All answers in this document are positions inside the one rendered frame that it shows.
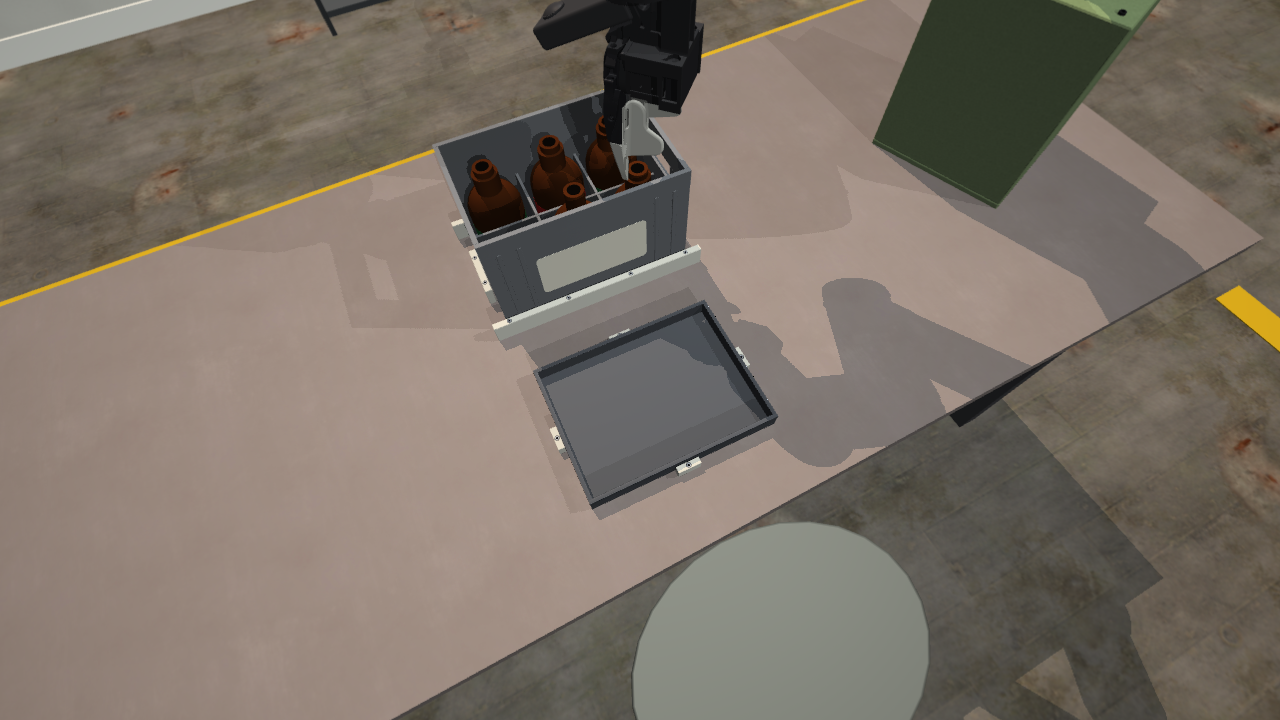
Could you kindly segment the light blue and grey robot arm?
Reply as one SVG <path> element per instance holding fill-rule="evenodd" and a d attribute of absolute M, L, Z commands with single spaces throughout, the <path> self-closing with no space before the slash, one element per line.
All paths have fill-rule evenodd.
<path fill-rule="evenodd" d="M 550 50 L 632 19 L 621 0 L 561 0 L 547 6 L 532 32 Z"/>

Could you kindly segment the brown bottle with blue label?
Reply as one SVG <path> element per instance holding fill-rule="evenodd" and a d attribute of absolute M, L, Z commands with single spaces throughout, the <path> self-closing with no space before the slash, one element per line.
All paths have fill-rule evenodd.
<path fill-rule="evenodd" d="M 564 184 L 563 193 L 564 204 L 556 211 L 556 215 L 591 202 L 586 200 L 584 186 L 579 182 Z"/>

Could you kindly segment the dark grey divided crate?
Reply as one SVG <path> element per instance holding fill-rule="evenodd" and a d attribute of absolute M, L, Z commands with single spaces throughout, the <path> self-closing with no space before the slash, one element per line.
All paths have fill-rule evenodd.
<path fill-rule="evenodd" d="M 637 156 L 652 181 L 620 193 L 621 184 L 598 192 L 588 176 L 586 152 L 603 100 L 604 88 L 433 143 L 506 319 L 685 250 L 692 170 L 655 118 L 648 127 L 664 142 L 669 174 L 655 155 Z M 558 215 L 562 205 L 538 213 L 530 184 L 539 140 L 547 135 L 559 138 L 564 156 L 576 161 L 591 201 Z M 515 184 L 527 218 L 477 234 L 467 200 L 472 164 L 480 159 Z"/>

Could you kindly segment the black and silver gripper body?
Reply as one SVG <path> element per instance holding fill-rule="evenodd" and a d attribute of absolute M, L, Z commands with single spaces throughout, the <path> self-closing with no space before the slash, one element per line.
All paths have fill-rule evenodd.
<path fill-rule="evenodd" d="M 603 79 L 617 69 L 622 94 L 680 114 L 701 68 L 704 23 L 695 22 L 698 0 L 621 1 L 634 19 L 605 35 Z"/>

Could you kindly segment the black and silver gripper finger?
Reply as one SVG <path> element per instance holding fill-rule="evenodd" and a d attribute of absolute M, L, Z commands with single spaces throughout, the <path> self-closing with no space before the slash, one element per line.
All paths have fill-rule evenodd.
<path fill-rule="evenodd" d="M 637 100 L 639 102 L 643 102 L 644 108 L 646 109 L 646 126 L 649 126 L 649 118 L 654 118 L 654 117 L 678 117 L 681 114 L 681 113 L 676 114 L 676 113 L 671 113 L 671 111 L 662 111 L 662 110 L 659 110 L 659 105 L 654 105 L 654 104 L 646 102 L 646 100 L 641 100 L 641 99 L 637 99 L 637 97 L 631 97 L 631 100 Z"/>
<path fill-rule="evenodd" d="M 646 126 L 643 102 L 630 100 L 617 88 L 617 69 L 604 79 L 603 117 L 607 140 L 622 179 L 628 181 L 628 156 L 655 156 L 663 152 L 664 142 Z"/>

